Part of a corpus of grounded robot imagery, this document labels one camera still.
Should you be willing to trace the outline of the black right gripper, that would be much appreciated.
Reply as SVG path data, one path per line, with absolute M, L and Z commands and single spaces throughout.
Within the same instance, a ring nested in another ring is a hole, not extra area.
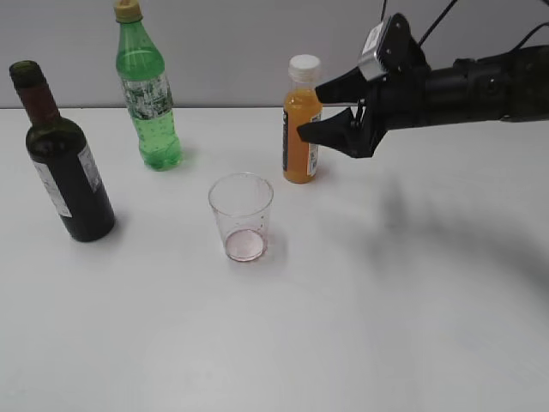
M 401 13 L 388 16 L 383 40 L 383 61 L 389 72 L 368 82 L 353 68 L 315 87 L 323 104 L 358 104 L 356 117 L 350 107 L 322 121 L 297 128 L 302 142 L 331 148 L 352 158 L 370 158 L 396 115 L 408 116 L 419 104 L 419 87 L 430 70 L 425 54 Z

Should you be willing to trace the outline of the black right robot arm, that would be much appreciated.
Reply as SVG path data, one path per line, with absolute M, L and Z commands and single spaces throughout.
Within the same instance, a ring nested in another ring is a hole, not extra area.
M 323 104 L 356 104 L 332 118 L 300 125 L 302 141 L 370 158 L 390 130 L 483 121 L 548 118 L 548 48 L 518 45 L 434 70 L 396 13 L 365 39 L 357 66 L 316 87 Z

